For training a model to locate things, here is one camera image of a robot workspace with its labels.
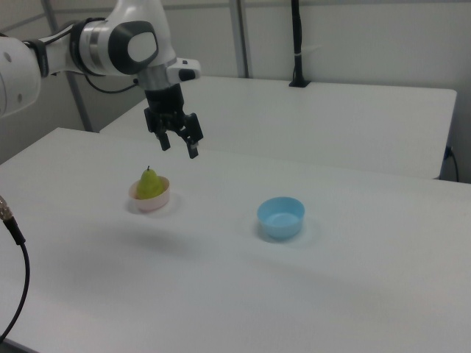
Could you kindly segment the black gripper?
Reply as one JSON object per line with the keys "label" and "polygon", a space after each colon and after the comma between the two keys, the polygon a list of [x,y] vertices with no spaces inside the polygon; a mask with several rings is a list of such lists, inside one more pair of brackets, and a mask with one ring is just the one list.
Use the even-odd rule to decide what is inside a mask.
{"label": "black gripper", "polygon": [[149,132],[159,140],[161,149],[167,151],[171,145],[166,129],[180,129],[180,137],[185,141],[191,159],[199,155],[198,144],[204,138],[195,113],[185,115],[184,98],[180,84],[163,90],[144,91],[148,107],[144,110]]}

